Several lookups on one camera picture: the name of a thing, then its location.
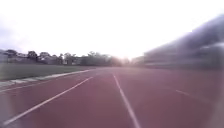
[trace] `grass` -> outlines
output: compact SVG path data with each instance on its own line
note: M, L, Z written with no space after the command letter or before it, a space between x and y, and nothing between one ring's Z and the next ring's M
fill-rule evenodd
M0 80L47 76L93 68L95 67L0 63Z

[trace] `track lane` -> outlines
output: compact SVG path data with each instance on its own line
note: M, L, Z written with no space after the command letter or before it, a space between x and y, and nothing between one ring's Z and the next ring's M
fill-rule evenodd
M93 75L96 75L96 73L72 75L67 78L42 83L41 85L0 93L0 113L4 113L4 115L0 115L0 122L22 113Z
M200 72L198 74L194 72L193 78L192 76L186 78L191 74L188 71L187 73L185 71L170 71L169 73L166 70L162 71L169 76L159 71L160 77L157 77L156 70L145 72L125 69L114 72L142 128L204 128L215 110L215 98L219 95L217 87L221 84L220 79L215 77L217 74L212 74L213 77L208 79L207 76L212 76L211 74ZM203 86L215 89L208 90ZM182 89L190 96L176 92L177 89ZM204 102L201 98L210 99L211 102Z
M33 111L35 111L36 109L39 109L40 107L44 106L45 104L47 104L47 103L49 103L49 102L51 102L51 101L53 101L53 100L56 100L56 99L59 98L60 96L65 95L66 93L72 91L73 89L77 88L78 86L82 85L83 83L85 83L85 82L91 80L92 78L93 78L93 77L86 78L85 80L83 80L82 82L80 82L80 83L78 83L78 84L75 84L75 85L72 86L71 88L69 88L69 89L67 89L67 90L65 90L65 91L63 91L63 92L61 92L61 93L59 93L59 94L57 94L57 95L55 95L55 96L53 96L53 97L51 97L51 98L49 98L49 99L43 101L43 102L41 102L41 103L39 103L39 104L33 106L33 107L31 107L30 109L28 109L28 110L26 110L26 111L24 111L24 112L22 112L22 113L20 113L20 114L18 114L18 115L15 115L14 117L12 117L12 118L10 118L10 119L8 119L8 120L6 120L6 121L4 121L4 122L3 122L3 127L7 127L7 126L10 125L11 123L13 123L13 122L19 120L20 118L23 118L24 116L26 116L26 115L29 114L29 113L32 113Z
M134 128L111 74L96 76L9 128Z

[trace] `overcast sky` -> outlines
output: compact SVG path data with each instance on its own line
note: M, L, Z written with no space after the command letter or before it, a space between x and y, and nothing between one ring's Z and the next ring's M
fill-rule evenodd
M0 0L0 48L135 57L223 12L222 0Z

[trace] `treeline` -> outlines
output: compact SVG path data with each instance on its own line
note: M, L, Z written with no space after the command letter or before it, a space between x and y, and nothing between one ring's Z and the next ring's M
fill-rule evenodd
M7 50L9 59L20 57L31 60L35 63L53 64L53 65L79 65L79 66L126 66L129 60L119 59L114 56L100 54L98 52L89 52L85 56L76 56L76 54L65 53L50 55L48 52L41 52L39 55L35 51L29 51L27 54L18 54L15 50Z

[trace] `running track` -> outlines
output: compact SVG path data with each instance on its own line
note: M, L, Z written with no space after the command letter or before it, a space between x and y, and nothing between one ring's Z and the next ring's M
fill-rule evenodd
M223 128L221 85L219 71L103 68L1 87L0 127Z

